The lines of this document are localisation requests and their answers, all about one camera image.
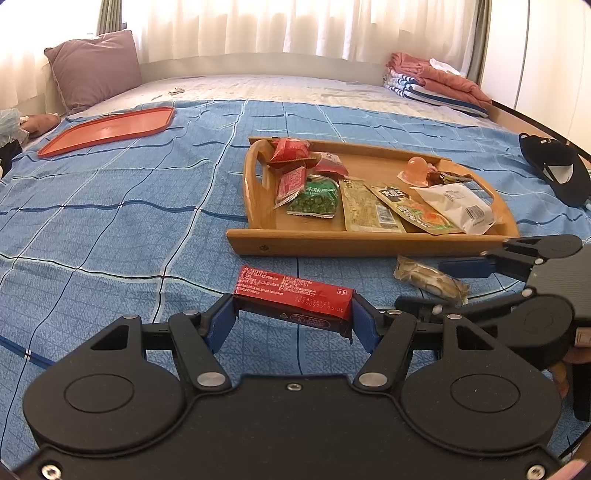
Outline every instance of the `dried snack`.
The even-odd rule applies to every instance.
[[[277,187],[275,195],[275,208],[289,203],[306,188],[306,168],[299,167],[284,173]]]
[[[398,215],[386,207],[361,179],[339,181],[345,214],[345,229],[349,232],[403,233]]]
[[[495,224],[491,207],[465,185],[452,183],[415,190],[464,233],[482,235]]]
[[[409,282],[437,297],[453,300],[461,305],[468,303],[470,285],[410,258],[398,256],[394,278]]]
[[[452,224],[443,215],[425,204],[419,203],[410,198],[402,190],[396,187],[372,187],[371,192],[382,200],[394,213],[400,215],[404,220],[425,230],[432,235],[443,233],[460,233],[462,230]]]
[[[288,205],[287,213],[332,218],[338,204],[339,186],[336,182],[320,175],[309,175],[306,188]]]

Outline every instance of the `red snack packet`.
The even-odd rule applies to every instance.
[[[351,288],[244,265],[238,274],[234,295],[248,297],[249,305],[241,305],[243,310],[352,338]]]
[[[341,177],[349,176],[349,170],[343,165],[338,155],[328,152],[318,152],[316,155],[320,156],[320,160],[314,167],[316,173],[321,175],[335,173]]]
[[[306,167],[299,167],[284,173],[279,180],[275,195],[275,208],[280,207],[294,198],[306,188]]]
[[[306,140],[298,140],[297,138],[279,138],[277,140],[275,153],[271,158],[271,163],[297,160],[298,158],[309,158],[309,146],[310,143]]]

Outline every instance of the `snack package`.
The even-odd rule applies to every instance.
[[[352,288],[290,277],[244,265],[234,295],[248,297],[250,312],[338,332],[352,339]]]
[[[482,235],[495,224],[491,207],[465,185],[451,183],[415,190],[425,202],[465,233]]]
[[[429,185],[447,185],[448,183],[468,183],[472,181],[472,178],[457,175],[450,171],[433,170],[427,173],[427,181]]]
[[[271,140],[271,145],[275,147],[275,153],[273,153],[273,156],[271,157],[270,164],[310,157],[310,151],[308,150],[310,143],[306,140],[299,140],[297,138],[274,138]]]
[[[386,207],[361,179],[339,180],[348,232],[403,233],[404,227],[398,215]]]
[[[306,188],[306,167],[299,167],[284,173],[277,187],[275,208],[289,203]]]
[[[339,177],[346,177],[349,175],[349,170],[343,165],[338,155],[328,152],[316,152],[314,155],[320,157],[318,163],[314,167],[314,172],[319,175],[335,174]]]
[[[443,233],[461,233],[462,231],[443,215],[437,213],[435,209],[424,203],[416,202],[396,187],[369,187],[369,189],[394,213],[427,233],[441,235]]]
[[[461,305],[468,303],[470,285],[410,258],[398,256],[394,278],[409,282],[443,299],[453,300]]]
[[[309,175],[306,188],[288,205],[287,213],[332,218],[338,204],[339,186],[336,182],[320,175]]]

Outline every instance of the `folded blanket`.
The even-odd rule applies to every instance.
[[[421,86],[432,92],[472,103],[481,108],[492,105],[491,99],[480,90],[476,83],[459,75],[437,70],[431,66],[428,60],[397,52],[392,53],[387,66],[397,73],[410,75],[417,79]]]
[[[487,118],[486,109],[469,102],[435,93],[419,84],[419,81],[409,75],[403,75],[391,70],[384,77],[384,86],[403,98],[417,100],[434,106],[448,106],[470,116]]]

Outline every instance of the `clear plastic wrapper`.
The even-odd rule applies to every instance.
[[[437,297],[465,305],[468,303],[470,285],[452,278],[438,269],[407,257],[398,256],[394,278],[409,282],[415,287],[428,291]]]

